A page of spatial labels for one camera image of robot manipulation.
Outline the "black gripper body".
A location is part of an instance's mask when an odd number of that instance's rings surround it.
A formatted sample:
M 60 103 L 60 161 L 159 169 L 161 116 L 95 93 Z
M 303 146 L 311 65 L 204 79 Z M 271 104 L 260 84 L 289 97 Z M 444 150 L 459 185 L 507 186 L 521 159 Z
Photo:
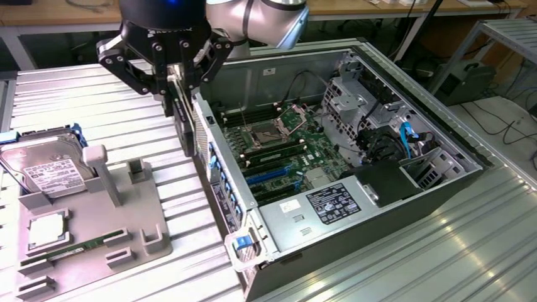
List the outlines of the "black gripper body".
M 122 38 L 127 44 L 147 43 L 149 35 L 167 46 L 187 42 L 203 47 L 209 40 L 211 26 L 205 13 L 205 1 L 130 0 L 119 2 L 122 12 Z

